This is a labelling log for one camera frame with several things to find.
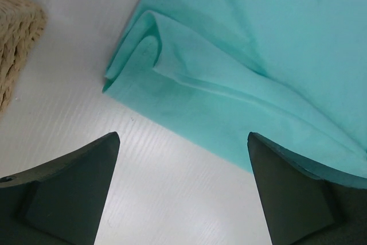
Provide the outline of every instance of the cloth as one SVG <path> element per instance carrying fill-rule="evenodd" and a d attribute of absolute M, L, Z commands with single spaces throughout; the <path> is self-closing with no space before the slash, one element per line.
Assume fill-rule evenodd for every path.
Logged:
<path fill-rule="evenodd" d="M 251 171 L 249 132 L 367 177 L 365 0 L 140 0 L 104 92 Z"/>

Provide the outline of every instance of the folded cloth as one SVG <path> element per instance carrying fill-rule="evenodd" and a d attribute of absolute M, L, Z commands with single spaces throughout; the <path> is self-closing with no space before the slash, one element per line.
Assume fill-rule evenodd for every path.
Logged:
<path fill-rule="evenodd" d="M 367 177 L 365 0 L 140 0 L 104 92 L 251 170 L 258 132 Z"/>

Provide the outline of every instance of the wrinkled fabric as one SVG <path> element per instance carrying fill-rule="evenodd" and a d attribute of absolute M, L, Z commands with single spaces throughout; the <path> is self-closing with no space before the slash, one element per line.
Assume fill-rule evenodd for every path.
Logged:
<path fill-rule="evenodd" d="M 367 177 L 366 45 L 366 0 L 140 0 L 104 92 L 249 171 L 252 131 Z"/>

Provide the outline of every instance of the wicker basket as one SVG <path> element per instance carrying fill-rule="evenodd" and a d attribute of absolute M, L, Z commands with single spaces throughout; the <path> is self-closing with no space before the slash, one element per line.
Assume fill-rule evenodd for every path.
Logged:
<path fill-rule="evenodd" d="M 35 3 L 0 0 L 0 115 L 9 104 L 27 54 L 45 24 L 46 15 Z"/>

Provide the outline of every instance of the white surface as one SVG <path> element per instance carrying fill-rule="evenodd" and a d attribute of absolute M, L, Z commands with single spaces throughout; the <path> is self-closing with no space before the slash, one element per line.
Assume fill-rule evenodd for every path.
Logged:
<path fill-rule="evenodd" d="M 96 244 L 271 244 L 253 176 L 101 93 L 137 0 L 35 0 L 49 14 L 0 122 L 0 177 L 117 131 Z"/>

